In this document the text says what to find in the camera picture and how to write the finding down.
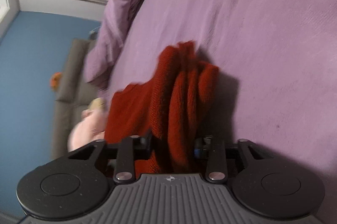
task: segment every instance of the pink stuffed toy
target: pink stuffed toy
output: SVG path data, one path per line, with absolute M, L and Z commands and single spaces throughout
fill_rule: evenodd
M 89 109 L 82 112 L 82 121 L 72 129 L 68 138 L 68 151 L 76 150 L 91 141 L 104 139 L 107 116 L 102 104 L 94 100 Z

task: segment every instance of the logo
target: logo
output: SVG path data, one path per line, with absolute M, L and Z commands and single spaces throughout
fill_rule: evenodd
M 170 175 L 169 177 L 166 178 L 166 180 L 169 181 L 169 182 L 172 182 L 172 181 L 175 180 L 175 179 L 176 179 L 176 178 L 173 177 L 173 176 L 171 176 L 171 175 Z

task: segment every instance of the purple bedsheet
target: purple bedsheet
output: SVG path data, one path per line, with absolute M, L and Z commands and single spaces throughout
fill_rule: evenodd
M 110 8 L 103 24 L 118 20 Z M 221 69 L 201 133 L 248 138 L 311 168 L 326 187 L 317 216 L 337 223 L 337 0 L 144 0 L 120 55 L 104 51 L 106 31 L 86 74 L 93 80 L 95 63 L 114 55 L 100 91 L 108 102 L 149 80 L 167 45 L 195 40 Z

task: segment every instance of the couch cushion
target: couch cushion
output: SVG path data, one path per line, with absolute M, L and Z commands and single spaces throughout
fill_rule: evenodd
M 76 88 L 80 79 L 83 60 L 88 52 L 86 40 L 74 39 L 68 59 L 65 63 L 59 90 L 56 95 L 57 101 L 72 103 L 75 98 Z
M 68 151 L 67 141 L 72 128 L 72 110 L 72 104 L 55 101 L 51 152 L 52 159 L 59 158 Z

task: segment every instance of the metal screw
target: metal screw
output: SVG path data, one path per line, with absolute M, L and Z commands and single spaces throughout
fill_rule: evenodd
M 222 172 L 211 172 L 208 177 L 211 179 L 211 180 L 222 180 L 224 179 L 226 176 L 224 173 Z
M 116 174 L 116 178 L 118 180 L 130 180 L 132 178 L 132 174 L 130 172 L 119 172 Z

